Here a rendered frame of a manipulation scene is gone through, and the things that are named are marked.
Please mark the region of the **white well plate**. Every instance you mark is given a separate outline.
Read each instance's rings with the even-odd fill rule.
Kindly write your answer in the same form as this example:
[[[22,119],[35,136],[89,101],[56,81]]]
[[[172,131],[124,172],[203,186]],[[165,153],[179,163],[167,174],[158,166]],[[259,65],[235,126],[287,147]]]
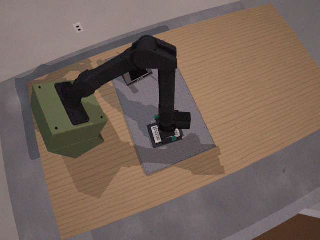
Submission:
[[[157,125],[156,126],[152,126],[151,130],[152,130],[152,133],[153,133],[153,136],[154,136],[155,143],[157,144],[157,143],[162,142],[158,126]],[[180,132],[179,132],[179,129],[175,129],[174,132],[175,132],[176,138],[181,136]]]

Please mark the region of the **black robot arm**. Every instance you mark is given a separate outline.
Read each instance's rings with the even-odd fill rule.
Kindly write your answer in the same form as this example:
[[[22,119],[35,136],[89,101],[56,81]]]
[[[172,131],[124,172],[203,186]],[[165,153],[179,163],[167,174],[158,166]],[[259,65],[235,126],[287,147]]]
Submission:
[[[189,130],[191,127],[191,113],[175,110],[177,68],[177,48],[151,35],[144,35],[115,58],[82,72],[73,84],[60,82],[54,87],[71,123],[76,126],[90,120],[81,103],[82,98],[93,95],[104,84],[128,72],[158,69],[159,126],[171,133],[176,129]]]

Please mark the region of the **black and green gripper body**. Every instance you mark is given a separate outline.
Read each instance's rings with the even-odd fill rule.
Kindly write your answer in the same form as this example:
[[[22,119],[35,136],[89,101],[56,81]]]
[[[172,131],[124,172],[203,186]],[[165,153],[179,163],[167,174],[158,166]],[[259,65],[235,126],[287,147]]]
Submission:
[[[158,126],[158,131],[159,131],[159,135],[160,135],[160,138],[161,138],[161,141],[163,144],[166,144],[166,143],[169,143],[169,142],[172,142],[172,138],[173,136],[175,136],[175,132],[169,132],[168,133],[168,130],[170,129],[162,129],[159,125],[159,118],[160,117],[156,117],[155,120],[156,120],[156,123],[157,123],[157,126]]]

